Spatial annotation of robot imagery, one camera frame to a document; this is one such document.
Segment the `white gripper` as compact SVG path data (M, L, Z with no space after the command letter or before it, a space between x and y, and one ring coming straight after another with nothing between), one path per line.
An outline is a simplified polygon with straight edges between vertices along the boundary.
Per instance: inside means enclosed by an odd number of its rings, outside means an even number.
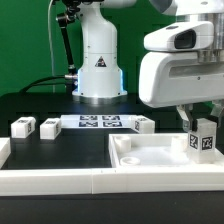
M197 130L191 103L214 100L210 116L220 127L224 116L224 62L199 63L196 52L150 52L140 66L139 97L153 108L178 105L186 132Z

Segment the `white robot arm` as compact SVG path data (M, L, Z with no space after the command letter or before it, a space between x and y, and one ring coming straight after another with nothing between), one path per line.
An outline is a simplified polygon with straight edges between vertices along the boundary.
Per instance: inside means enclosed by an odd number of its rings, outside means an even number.
M117 66L117 30L100 9L135 2L104 0L81 5L84 60L74 96L98 103L126 94ZM140 65L141 101L153 108L175 106L188 130L199 125L190 115L191 105L211 101L209 119L220 123L224 116L224 0L149 2L178 20L144 37L149 52Z

